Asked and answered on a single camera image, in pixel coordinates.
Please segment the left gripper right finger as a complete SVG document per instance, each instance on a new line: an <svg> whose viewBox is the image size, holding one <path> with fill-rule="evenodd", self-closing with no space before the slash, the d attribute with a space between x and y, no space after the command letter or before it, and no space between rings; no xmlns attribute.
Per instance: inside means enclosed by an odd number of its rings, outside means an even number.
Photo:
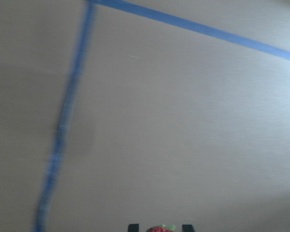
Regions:
<svg viewBox="0 0 290 232"><path fill-rule="evenodd" d="M182 232L192 232L192 225L191 224L183 224L182 225Z"/></svg>

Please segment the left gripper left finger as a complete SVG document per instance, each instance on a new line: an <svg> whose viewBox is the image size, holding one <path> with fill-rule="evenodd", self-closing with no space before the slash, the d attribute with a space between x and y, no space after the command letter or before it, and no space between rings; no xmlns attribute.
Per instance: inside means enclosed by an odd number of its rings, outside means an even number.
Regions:
<svg viewBox="0 0 290 232"><path fill-rule="evenodd" d="M139 232L139 224L129 224L128 232Z"/></svg>

